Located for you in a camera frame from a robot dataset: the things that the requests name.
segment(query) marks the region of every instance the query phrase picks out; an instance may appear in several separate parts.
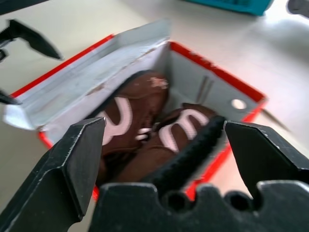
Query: red shoe box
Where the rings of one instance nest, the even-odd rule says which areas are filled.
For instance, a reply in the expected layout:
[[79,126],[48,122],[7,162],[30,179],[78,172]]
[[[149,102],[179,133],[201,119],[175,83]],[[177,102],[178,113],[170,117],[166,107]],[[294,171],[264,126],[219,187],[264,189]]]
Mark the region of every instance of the red shoe box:
[[[13,93],[23,104],[7,105],[3,120],[36,130],[51,148],[71,124],[90,115],[132,74],[152,69],[169,80],[169,111],[182,102],[199,103],[229,120],[253,121],[266,102],[265,95],[169,41],[169,28],[167,20],[160,20],[102,39]],[[197,185],[209,181],[230,150],[224,135],[184,189],[190,198],[194,198]],[[93,197],[98,198],[97,188]]]

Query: box lid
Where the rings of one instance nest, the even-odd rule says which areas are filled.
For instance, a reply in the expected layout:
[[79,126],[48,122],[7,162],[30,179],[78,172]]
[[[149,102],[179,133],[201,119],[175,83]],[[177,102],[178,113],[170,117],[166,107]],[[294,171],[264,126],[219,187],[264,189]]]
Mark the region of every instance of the box lid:
[[85,96],[101,89],[112,94],[122,83],[114,80],[117,73],[167,43],[169,35],[170,22],[164,19],[109,37],[16,97],[22,104],[6,105],[3,121],[26,130],[46,130],[51,120]]

